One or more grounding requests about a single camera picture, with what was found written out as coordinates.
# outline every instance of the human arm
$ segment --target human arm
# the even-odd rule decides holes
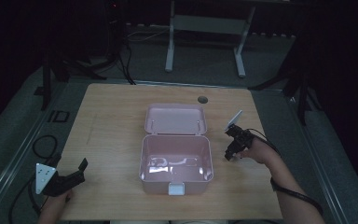
[[[53,224],[60,218],[63,208],[69,199],[73,196],[71,189],[57,197],[48,197],[41,209],[38,224]]]
[[[240,152],[239,156],[252,158],[259,163],[265,164],[275,183],[283,188],[306,195],[280,155],[259,139],[254,138],[252,146]],[[321,214],[312,204],[280,191],[277,191],[277,196],[285,223],[324,223]]]

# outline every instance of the black strap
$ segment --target black strap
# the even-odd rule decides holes
[[[290,189],[283,188],[283,187],[279,186],[272,178],[271,178],[270,182],[271,182],[271,186],[274,190],[286,193],[286,194],[293,196],[295,198],[298,198],[304,202],[310,203],[318,210],[318,212],[321,214],[321,216],[324,214],[324,210],[322,209],[322,207],[312,198],[310,198],[304,194],[292,191]]]

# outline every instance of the pink plastic box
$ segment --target pink plastic box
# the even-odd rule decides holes
[[[152,104],[147,109],[139,176],[150,194],[200,194],[213,178],[200,105]]]

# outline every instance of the human hand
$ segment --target human hand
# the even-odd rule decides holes
[[[251,158],[258,163],[270,166],[276,160],[280,160],[280,155],[269,145],[258,138],[254,138],[251,148],[245,149],[237,154],[240,158]]]
[[[73,196],[71,189],[57,197],[48,197],[42,207],[38,224],[55,223],[61,216],[63,208]]]

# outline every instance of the container lid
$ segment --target container lid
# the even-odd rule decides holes
[[[151,104],[145,130],[152,134],[205,134],[206,121],[200,105]]]

